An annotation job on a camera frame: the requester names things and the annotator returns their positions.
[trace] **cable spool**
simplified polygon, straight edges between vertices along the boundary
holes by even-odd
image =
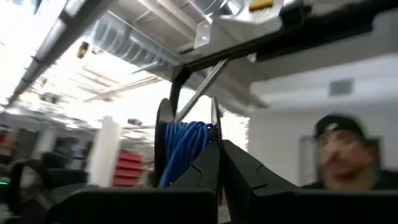
[[[210,124],[174,121],[168,99],[160,102],[155,128],[154,186],[168,187],[195,162],[211,142],[222,147],[220,109],[212,99]]]

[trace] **ceiling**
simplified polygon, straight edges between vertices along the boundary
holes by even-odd
[[[6,99],[19,84],[25,69],[32,63],[32,57],[36,54],[66,1],[44,1],[45,7],[36,15],[30,14],[26,7],[17,6],[15,3],[10,4],[10,2],[13,1],[0,3],[2,16],[0,20],[2,30],[0,32],[0,59],[2,60],[0,103],[2,104],[6,104]],[[126,104],[129,99],[133,99],[132,95],[140,95],[136,90],[143,86],[153,86],[154,95],[159,91],[166,92],[162,97],[168,97],[170,82],[167,79],[170,79],[170,76],[167,74],[170,68],[176,61],[189,62],[203,56],[203,52],[192,49],[196,35],[194,28],[207,18],[193,6],[192,2],[118,0],[107,12],[114,22],[122,21],[121,24],[132,29],[129,30],[130,37],[136,37],[136,35],[140,38],[145,37],[145,41],[149,41],[150,45],[160,49],[155,51],[155,54],[156,52],[160,52],[159,55],[167,54],[172,57],[170,61],[161,58],[161,65],[141,70],[140,68],[145,68],[145,64],[128,63],[125,59],[121,60],[120,55],[116,57],[116,51],[109,54],[110,48],[101,49],[95,45],[90,45],[83,58],[77,58],[77,52],[83,41],[91,39],[94,43],[98,43],[95,42],[95,37],[85,34],[35,80],[34,84],[20,96],[17,105],[30,111],[51,114],[58,120],[69,119],[67,124],[72,127],[80,128],[81,124],[85,124],[87,127],[95,128],[98,127],[105,114],[115,113],[115,105],[120,105],[120,102]],[[347,1],[319,0],[317,2],[315,9],[323,13]],[[151,60],[151,63],[157,62],[153,58]],[[288,70],[285,65],[278,66]],[[217,95],[227,109],[243,114],[247,105],[256,104],[257,98],[249,91],[252,82],[289,75],[289,72],[280,74],[275,66],[272,67],[272,72],[269,72],[268,68],[268,64],[254,64],[246,57],[235,60],[226,67],[216,83],[208,90],[208,95]],[[193,75],[191,83],[197,84],[203,80],[206,72]],[[157,89],[160,87],[154,88],[155,86],[162,86],[162,90]],[[56,103],[52,102],[54,97],[56,97]],[[148,101],[155,105],[159,102]],[[139,105],[131,102],[130,105],[124,105],[124,109],[119,110],[118,113],[122,114],[120,116],[132,118],[126,111],[136,110],[137,107],[142,111],[156,108],[156,106],[145,106],[145,102],[140,102]],[[154,124],[145,117],[140,118],[137,115],[133,118],[145,120],[143,125]]]

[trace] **man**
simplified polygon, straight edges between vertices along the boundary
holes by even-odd
[[[319,166],[323,180],[305,189],[383,190],[398,189],[394,175],[379,170],[374,146],[367,144],[354,118],[329,114],[315,125]]]

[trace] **metal strut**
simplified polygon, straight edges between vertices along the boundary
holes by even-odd
[[[218,78],[218,76],[223,72],[225,66],[228,64],[228,59],[224,59],[217,63],[214,69],[210,72],[210,74],[206,77],[205,81],[199,86],[197,92],[191,98],[191,100],[182,108],[181,112],[176,115],[175,120],[181,121],[186,117],[189,111],[192,110],[193,106],[198,102],[199,98],[203,96],[209,87],[214,83],[214,81]]]

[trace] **blue cable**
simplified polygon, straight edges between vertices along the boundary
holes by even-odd
[[[211,143],[208,132],[214,127],[201,121],[173,122],[166,125],[166,167],[160,177],[159,187],[168,187],[189,169],[199,154]]]

